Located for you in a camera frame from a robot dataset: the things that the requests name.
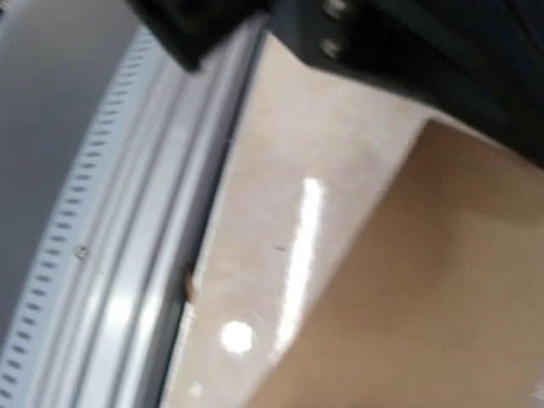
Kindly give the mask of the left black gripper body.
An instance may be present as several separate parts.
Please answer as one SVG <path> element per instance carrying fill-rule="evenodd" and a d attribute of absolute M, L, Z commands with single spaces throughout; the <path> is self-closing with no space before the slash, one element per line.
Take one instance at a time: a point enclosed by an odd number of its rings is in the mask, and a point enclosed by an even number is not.
<path fill-rule="evenodd" d="M 540 1 L 133 1 L 187 70 L 252 17 L 304 64 L 437 108 L 543 161 Z"/>

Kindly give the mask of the brown cardboard box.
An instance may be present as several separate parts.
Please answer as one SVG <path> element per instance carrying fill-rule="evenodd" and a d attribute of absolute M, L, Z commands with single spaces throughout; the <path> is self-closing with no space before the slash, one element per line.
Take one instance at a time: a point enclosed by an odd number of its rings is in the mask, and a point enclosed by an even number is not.
<path fill-rule="evenodd" d="M 248 404 L 542 406 L 542 170 L 428 124 Z"/>

